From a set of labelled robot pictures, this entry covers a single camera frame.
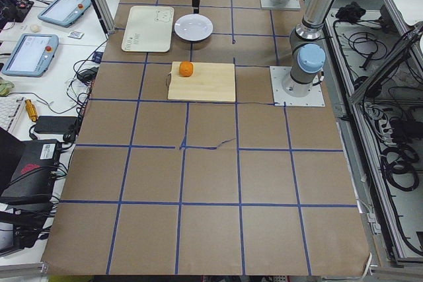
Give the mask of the white ribbed plate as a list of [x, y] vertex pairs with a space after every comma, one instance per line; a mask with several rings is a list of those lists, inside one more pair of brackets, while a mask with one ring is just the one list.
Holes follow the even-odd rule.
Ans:
[[203, 15], [184, 15], [175, 22], [174, 31], [183, 40], [199, 42], [212, 34], [213, 23]]

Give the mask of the orange fruit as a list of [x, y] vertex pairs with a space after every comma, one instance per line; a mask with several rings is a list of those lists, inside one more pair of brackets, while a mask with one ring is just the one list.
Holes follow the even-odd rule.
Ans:
[[178, 68], [181, 77], [191, 77], [194, 73], [194, 65], [190, 61], [181, 61]]

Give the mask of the cream tray with bear print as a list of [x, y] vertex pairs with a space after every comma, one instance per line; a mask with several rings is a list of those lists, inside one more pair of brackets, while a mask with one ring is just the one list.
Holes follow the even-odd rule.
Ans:
[[130, 9], [121, 49], [124, 52], [170, 50], [174, 9], [161, 6], [133, 6]]

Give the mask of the wooden cutting board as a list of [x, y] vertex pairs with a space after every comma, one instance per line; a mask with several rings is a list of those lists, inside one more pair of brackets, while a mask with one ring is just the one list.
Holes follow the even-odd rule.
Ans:
[[172, 63], [169, 100], [235, 102], [233, 63], [194, 62], [194, 72], [190, 77], [179, 75], [179, 65], [179, 61]]

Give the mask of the upper blue teach pendant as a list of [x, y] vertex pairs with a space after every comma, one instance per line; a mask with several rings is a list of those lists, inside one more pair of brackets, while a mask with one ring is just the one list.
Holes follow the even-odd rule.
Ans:
[[55, 0], [38, 15], [38, 18], [44, 22], [68, 27], [90, 6], [91, 0]]

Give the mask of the blue teach pendant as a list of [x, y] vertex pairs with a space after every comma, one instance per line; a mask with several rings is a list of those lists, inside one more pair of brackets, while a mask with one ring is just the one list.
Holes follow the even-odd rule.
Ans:
[[38, 18], [44, 22], [68, 27], [90, 6], [91, 0], [55, 0], [38, 15]]
[[1, 72], [13, 77], [41, 77], [59, 45], [55, 34], [23, 34]]

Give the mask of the black cloth bundle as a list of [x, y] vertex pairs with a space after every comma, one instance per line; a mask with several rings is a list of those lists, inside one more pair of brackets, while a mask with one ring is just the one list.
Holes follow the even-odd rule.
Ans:
[[349, 5], [339, 8], [335, 17], [342, 22], [355, 23], [358, 22], [365, 14], [366, 10], [353, 1]]

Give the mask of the small white ball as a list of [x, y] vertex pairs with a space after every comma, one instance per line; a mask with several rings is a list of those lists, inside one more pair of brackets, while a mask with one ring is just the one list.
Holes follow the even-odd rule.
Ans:
[[39, 27], [37, 24], [32, 24], [32, 25], [30, 26], [30, 30], [31, 30], [32, 32], [37, 33], [37, 32], [39, 32], [39, 31], [40, 31], [40, 27]]

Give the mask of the brown paper table cover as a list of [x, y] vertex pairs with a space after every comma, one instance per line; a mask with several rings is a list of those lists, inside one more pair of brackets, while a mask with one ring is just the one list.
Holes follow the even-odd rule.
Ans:
[[[120, 0], [42, 259], [52, 275], [343, 275], [369, 258], [330, 104], [277, 106], [303, 11], [202, 0], [215, 32], [167, 53], [121, 49]], [[233, 63], [235, 102], [169, 100], [174, 61]]]

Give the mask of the lower blue teach pendant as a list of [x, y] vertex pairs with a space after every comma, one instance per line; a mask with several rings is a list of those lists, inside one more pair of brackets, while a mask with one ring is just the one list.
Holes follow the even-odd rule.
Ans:
[[13, 77], [41, 77], [59, 45], [55, 34], [23, 34], [1, 72]]

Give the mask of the black power adapter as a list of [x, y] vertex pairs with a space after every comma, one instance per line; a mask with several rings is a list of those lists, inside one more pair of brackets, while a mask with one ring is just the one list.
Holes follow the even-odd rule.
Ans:
[[75, 116], [40, 116], [34, 131], [39, 134], [64, 134], [75, 127]]

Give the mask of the gold metal cylinder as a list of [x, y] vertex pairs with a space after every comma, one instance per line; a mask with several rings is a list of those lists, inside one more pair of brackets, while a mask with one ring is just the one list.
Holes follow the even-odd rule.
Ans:
[[25, 109], [28, 114], [29, 119], [32, 122], [37, 122], [38, 120], [38, 113], [36, 111], [35, 105], [32, 103], [30, 99], [25, 100]]

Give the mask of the white keyboard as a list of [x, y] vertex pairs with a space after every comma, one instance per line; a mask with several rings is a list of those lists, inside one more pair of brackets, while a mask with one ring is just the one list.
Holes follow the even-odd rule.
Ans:
[[25, 98], [23, 96], [1, 97], [1, 128], [9, 133], [12, 133], [15, 130], [15, 126], [19, 122], [19, 117], [24, 110], [24, 106]]

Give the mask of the black box with red logo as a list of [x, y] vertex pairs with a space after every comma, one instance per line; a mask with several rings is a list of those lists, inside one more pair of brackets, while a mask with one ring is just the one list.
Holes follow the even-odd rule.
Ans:
[[1, 142], [1, 203], [46, 203], [54, 188], [61, 143], [56, 139]]

